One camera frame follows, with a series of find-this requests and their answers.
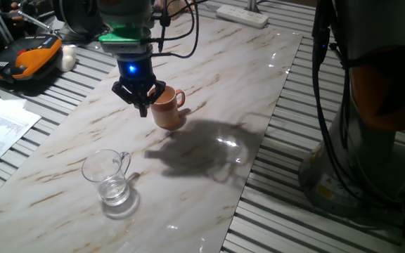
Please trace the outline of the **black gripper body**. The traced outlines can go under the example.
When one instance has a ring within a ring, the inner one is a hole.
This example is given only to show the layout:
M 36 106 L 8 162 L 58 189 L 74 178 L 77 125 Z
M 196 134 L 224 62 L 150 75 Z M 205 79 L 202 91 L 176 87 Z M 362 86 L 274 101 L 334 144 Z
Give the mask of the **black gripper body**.
M 150 54 L 120 54 L 117 64 L 120 71 L 120 81 L 129 84 L 153 85 L 153 67 Z

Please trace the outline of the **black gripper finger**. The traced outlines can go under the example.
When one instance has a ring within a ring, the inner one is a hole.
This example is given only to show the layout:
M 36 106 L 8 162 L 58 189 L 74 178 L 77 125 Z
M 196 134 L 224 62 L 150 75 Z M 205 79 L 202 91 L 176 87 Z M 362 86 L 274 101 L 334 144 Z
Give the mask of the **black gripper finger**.
M 143 84 L 145 92 L 143 99 L 143 116 L 148 114 L 148 108 L 153 104 L 165 91 L 166 83 L 160 80 L 147 80 Z
M 129 93 L 121 82 L 115 82 L 112 86 L 112 91 L 125 103 L 131 104 L 138 109 L 140 116 L 143 116 L 143 105 L 139 103 L 138 97 L 134 96 L 132 93 Z

